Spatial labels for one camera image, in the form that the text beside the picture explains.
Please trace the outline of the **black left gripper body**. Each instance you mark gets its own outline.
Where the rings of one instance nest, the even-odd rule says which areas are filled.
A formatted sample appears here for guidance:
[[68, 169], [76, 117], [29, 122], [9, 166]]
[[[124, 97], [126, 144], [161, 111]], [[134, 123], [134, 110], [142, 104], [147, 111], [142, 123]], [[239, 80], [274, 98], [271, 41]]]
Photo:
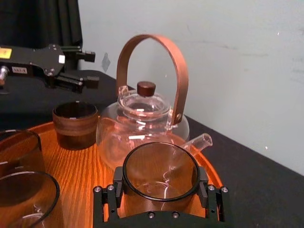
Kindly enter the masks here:
[[65, 55], [58, 45], [45, 48], [1, 46], [0, 85], [5, 85], [9, 76], [37, 77], [45, 85], [54, 87], [55, 77], [65, 66]]

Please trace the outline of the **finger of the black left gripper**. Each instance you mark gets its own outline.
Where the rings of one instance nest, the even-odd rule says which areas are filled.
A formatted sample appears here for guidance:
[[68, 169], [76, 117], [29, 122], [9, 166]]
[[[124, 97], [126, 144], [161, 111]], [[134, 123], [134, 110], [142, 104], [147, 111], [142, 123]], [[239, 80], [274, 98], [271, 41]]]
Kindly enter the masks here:
[[98, 76], [75, 76], [67, 73], [60, 73], [55, 77], [54, 86], [70, 90], [74, 93], [82, 93], [83, 88], [97, 89], [99, 85]]
[[68, 60], [95, 62], [95, 52], [83, 51], [80, 46], [61, 46], [61, 50]]

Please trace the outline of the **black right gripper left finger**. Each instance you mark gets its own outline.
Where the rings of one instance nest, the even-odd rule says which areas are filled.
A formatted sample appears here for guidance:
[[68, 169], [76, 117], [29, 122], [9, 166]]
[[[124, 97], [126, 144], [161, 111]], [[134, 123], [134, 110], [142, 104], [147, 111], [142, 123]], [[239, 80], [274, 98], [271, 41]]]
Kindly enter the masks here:
[[96, 186], [93, 189], [93, 223], [103, 224], [104, 204], [108, 205], [108, 222], [120, 219], [117, 209], [121, 206], [123, 196], [123, 168], [117, 167], [114, 172], [113, 183], [105, 188]]

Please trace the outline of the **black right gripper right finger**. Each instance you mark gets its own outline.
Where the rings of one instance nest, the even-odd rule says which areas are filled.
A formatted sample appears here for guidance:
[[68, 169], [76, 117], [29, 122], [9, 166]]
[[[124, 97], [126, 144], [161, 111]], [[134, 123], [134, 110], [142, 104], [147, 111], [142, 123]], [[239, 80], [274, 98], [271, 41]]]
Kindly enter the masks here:
[[199, 167], [198, 196], [205, 210], [209, 223], [229, 223], [229, 191], [225, 186], [216, 188], [208, 184], [208, 177], [203, 167]]

